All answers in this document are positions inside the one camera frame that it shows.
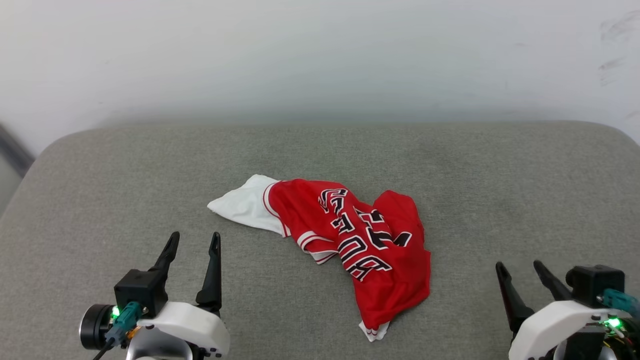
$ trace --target gray cushion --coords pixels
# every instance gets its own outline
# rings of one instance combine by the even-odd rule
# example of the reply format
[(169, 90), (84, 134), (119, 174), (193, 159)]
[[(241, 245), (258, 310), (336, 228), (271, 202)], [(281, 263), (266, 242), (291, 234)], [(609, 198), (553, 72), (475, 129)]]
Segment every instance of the gray cushion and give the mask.
[[(252, 174), (345, 184), (372, 202), (415, 200), (432, 252), (431, 296), (369, 343), (351, 279), (290, 239), (207, 203)], [(524, 300), (552, 297), (532, 267), (627, 273), (640, 295), (640, 149), (580, 122), (369, 127), (131, 127), (68, 136), (36, 161), (0, 220), (0, 357), (80, 359), (77, 326), (113, 285), (182, 234), (166, 290), (194, 302), (222, 234), (230, 359), (505, 359), (511, 335), (495, 262)], [(112, 350), (105, 359), (124, 359)]]

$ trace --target white stripe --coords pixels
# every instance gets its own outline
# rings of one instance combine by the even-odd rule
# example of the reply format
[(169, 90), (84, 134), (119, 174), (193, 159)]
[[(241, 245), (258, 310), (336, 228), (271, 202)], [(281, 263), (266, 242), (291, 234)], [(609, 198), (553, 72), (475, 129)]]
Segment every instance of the white stripe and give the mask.
[(306, 233), (300, 235), (300, 237), (296, 241), (298, 243), (298, 246), (302, 247), (302, 242), (305, 241), (309, 236), (313, 236), (313, 235), (317, 235), (317, 234), (314, 233), (313, 231), (307, 231)]
[(331, 255), (327, 255), (327, 257), (326, 257), (326, 258), (324, 258), (324, 259), (316, 260), (316, 263), (317, 263), (318, 265), (322, 265), (322, 264), (324, 264), (325, 262), (329, 261), (329, 259), (331, 259), (334, 255), (335, 255), (335, 253), (333, 253), (333, 254), (331, 254)]
[(266, 189), (264, 189), (264, 203), (267, 206), (267, 211), (269, 211), (272, 215), (276, 216), (277, 218), (280, 218), (280, 215), (278, 215), (278, 213), (271, 207), (271, 204), (269, 203), (269, 192), (271, 191), (271, 187), (275, 184), (277, 183), (270, 184), (269, 186), (267, 186)]
[(361, 328), (361, 330), (367, 336), (369, 342), (373, 342), (376, 340), (382, 340), (382, 338), (385, 337), (387, 329), (389, 328), (389, 323), (381, 323), (380, 326), (378, 326), (378, 330), (367, 329), (367, 327), (364, 325), (364, 322), (360, 322), (358, 327)]
[(303, 242), (302, 242), (302, 245), (300, 245), (300, 248), (301, 248), (303, 251), (306, 251), (306, 250), (307, 250), (307, 245), (308, 245), (310, 242), (314, 241), (314, 240), (331, 241), (331, 240), (329, 240), (329, 239), (327, 239), (327, 238), (323, 238), (322, 236), (310, 236), (310, 237), (308, 237), (305, 241), (303, 241)]
[(337, 251), (335, 250), (327, 250), (327, 251), (321, 251), (321, 252), (309, 252), (309, 254), (311, 255), (312, 258), (314, 258), (314, 260), (318, 261), (318, 260), (322, 260), (325, 257), (329, 256), (329, 254), (336, 254)]

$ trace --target white jersey trim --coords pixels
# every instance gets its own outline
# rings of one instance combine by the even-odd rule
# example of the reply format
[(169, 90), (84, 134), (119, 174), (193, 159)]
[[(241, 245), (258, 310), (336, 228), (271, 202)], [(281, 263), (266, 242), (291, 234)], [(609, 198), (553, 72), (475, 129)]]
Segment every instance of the white jersey trim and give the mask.
[(367, 339), (369, 340), (369, 342), (372, 343), (376, 340), (382, 340), (382, 338), (385, 337), (387, 333), (387, 329), (389, 328), (389, 323), (385, 322), (384, 324), (380, 325), (378, 327), (378, 330), (367, 329), (367, 327), (364, 325), (364, 322), (360, 322), (358, 326), (360, 327), (362, 332), (364, 332), (364, 334), (367, 336)]
[(303, 251), (308, 253), (308, 251), (306, 251), (307, 244), (312, 242), (313, 240), (322, 240), (322, 241), (333, 242), (333, 240), (329, 240), (328, 238), (323, 238), (322, 236), (314, 233), (313, 231), (307, 231), (306, 233), (300, 235), (298, 240), (296, 240), (296, 243), (298, 243), (298, 246)]
[(314, 257), (316, 263), (318, 265), (322, 265), (325, 262), (329, 261), (329, 259), (331, 259), (334, 255), (337, 254), (337, 252), (333, 252), (333, 251), (325, 251), (325, 252), (319, 252), (318, 254), (328, 254), (327, 256), (321, 258), (321, 259), (316, 259), (315, 256), (312, 254), (311, 256)]
[(211, 201), (207, 207), (223, 218), (273, 231), (285, 238), (291, 235), (291, 230), (284, 226), (276, 215), (269, 212), (264, 203), (265, 190), (277, 182), (278, 180), (264, 175), (251, 176), (244, 185)]

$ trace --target clothing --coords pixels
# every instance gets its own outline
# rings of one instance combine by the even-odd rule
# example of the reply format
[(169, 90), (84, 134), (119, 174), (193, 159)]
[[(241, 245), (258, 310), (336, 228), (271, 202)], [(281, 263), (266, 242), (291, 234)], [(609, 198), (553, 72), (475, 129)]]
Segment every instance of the clothing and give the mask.
[(208, 205), (244, 225), (292, 236), (318, 264), (336, 254), (352, 275), (360, 328), (369, 341), (429, 295), (430, 253), (413, 200), (385, 191), (373, 206), (329, 181), (254, 175)]

